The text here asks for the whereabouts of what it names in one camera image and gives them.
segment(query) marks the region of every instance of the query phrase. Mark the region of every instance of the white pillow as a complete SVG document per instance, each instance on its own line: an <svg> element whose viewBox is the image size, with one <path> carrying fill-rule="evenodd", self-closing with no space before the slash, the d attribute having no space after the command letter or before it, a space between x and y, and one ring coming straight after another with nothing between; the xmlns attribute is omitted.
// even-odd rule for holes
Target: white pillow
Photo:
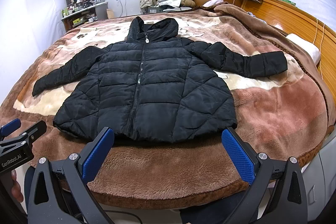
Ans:
<svg viewBox="0 0 336 224"><path fill-rule="evenodd" d="M215 5L215 4L217 4L217 3L221 3L221 2L224 2L224 0L210 0L210 1L208 1L207 3L205 3L205 4L203 5L203 7L210 7L210 6L212 6L212 5Z"/></svg>
<svg viewBox="0 0 336 224"><path fill-rule="evenodd" d="M298 37L296 34L289 34L286 36L290 41L292 41L294 44L298 45L299 47L303 48L313 59L315 65L319 63L321 60L321 53L313 43L310 43L301 37Z"/></svg>

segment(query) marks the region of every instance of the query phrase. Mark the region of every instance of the brown fleece blanket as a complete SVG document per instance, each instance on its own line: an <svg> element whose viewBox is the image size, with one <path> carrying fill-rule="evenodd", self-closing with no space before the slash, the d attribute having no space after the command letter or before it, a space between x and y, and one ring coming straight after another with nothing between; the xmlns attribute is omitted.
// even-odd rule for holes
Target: brown fleece blanket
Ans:
<svg viewBox="0 0 336 224"><path fill-rule="evenodd" d="M174 17L179 35L206 42L221 41L240 54L285 52L288 71L259 79L217 72L228 84L236 107L239 136L257 152L273 159L308 163L335 122L332 95L312 59L278 31L232 5L185 13L141 16L146 23ZM134 17L118 18L74 29L40 56L15 84L0 107L0 125L20 118L22 129L46 121L47 133L33 145L38 159L65 159L84 147L52 126L53 116L77 83L31 96L35 81L65 64L81 49L105 47L124 40ZM104 204L127 208L182 208L229 196L246 189L221 144L211 136L173 145L115 145L96 179L88 184Z"/></svg>

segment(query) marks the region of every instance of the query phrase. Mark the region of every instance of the blue gripper pad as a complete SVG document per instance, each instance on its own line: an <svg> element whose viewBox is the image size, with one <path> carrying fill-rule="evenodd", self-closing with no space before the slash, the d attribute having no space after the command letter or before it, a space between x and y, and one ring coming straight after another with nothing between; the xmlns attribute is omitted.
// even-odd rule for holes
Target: blue gripper pad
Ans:
<svg viewBox="0 0 336 224"><path fill-rule="evenodd" d="M20 119L16 118L15 120L9 122L8 124L0 128L0 135L3 137L7 137L20 127L21 127L21 121Z"/></svg>
<svg viewBox="0 0 336 224"><path fill-rule="evenodd" d="M222 133L222 144L235 165L241 179L251 185L255 179L254 165L238 141L227 129Z"/></svg>
<svg viewBox="0 0 336 224"><path fill-rule="evenodd" d="M83 163L82 180L84 183L95 179L113 143L114 133L113 130L109 128Z"/></svg>

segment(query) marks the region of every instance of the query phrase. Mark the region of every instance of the zipper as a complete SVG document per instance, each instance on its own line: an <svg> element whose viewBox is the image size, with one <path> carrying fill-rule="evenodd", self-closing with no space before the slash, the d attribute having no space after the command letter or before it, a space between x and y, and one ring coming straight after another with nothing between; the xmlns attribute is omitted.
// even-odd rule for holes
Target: zipper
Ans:
<svg viewBox="0 0 336 224"><path fill-rule="evenodd" d="M147 34L146 35L146 44L149 43L149 39ZM141 84L141 77L142 77L142 71L143 71L143 64L145 62L145 53L146 53L146 44L143 45L142 48L142 55L141 55L141 62L140 62L140 70L139 70L139 74L138 74L138 80L136 83L136 88L135 88L135 99L134 99L134 106L132 109L132 114L131 114L131 119L129 122L129 127L128 127L128 133L131 133L132 130L132 126L133 126L133 119L135 116L135 111L137 110L137 105L138 105L138 100L139 100L139 93L140 93L140 84Z"/></svg>

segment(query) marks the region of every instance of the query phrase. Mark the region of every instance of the jacket hood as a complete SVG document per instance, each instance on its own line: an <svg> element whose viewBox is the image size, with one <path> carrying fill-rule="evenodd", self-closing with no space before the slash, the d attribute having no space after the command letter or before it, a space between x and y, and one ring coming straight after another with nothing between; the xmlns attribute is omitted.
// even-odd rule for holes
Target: jacket hood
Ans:
<svg viewBox="0 0 336 224"><path fill-rule="evenodd" d="M133 19L127 42L145 42L146 35L150 42L166 41L176 37L179 24L174 18L166 18L155 24L145 24L140 17Z"/></svg>

